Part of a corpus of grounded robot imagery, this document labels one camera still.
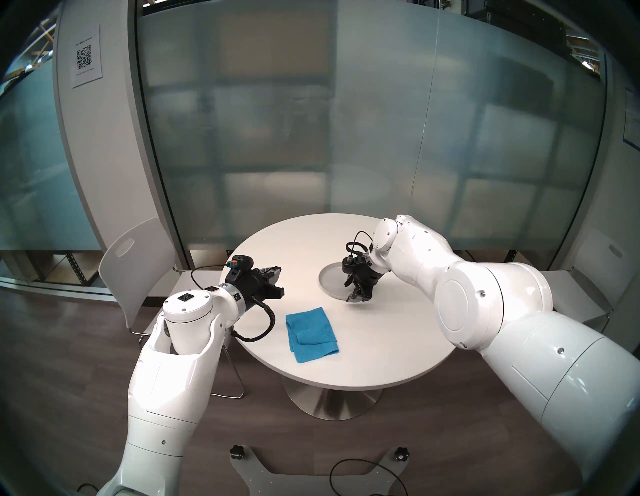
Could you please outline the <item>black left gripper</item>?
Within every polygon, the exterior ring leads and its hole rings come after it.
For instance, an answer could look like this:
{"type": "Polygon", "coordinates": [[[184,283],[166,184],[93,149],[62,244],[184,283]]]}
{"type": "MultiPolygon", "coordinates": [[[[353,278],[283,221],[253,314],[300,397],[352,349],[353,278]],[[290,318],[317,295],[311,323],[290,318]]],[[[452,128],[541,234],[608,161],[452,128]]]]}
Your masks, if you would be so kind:
{"type": "Polygon", "coordinates": [[[242,296],[244,309],[248,311],[265,300],[279,300],[284,297],[284,288],[276,286],[282,268],[265,267],[264,270],[230,270],[229,284],[242,296]]]}

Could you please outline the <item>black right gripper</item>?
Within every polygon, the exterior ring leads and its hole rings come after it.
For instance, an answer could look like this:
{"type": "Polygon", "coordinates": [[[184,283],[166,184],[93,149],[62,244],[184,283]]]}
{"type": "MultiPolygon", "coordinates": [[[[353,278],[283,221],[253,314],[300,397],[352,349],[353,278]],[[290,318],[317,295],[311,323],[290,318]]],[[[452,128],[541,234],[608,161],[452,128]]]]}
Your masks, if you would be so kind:
{"type": "Polygon", "coordinates": [[[371,300],[373,288],[383,276],[369,265],[345,265],[347,280],[345,287],[353,285],[353,289],[346,298],[347,302],[365,302],[371,300]]]}

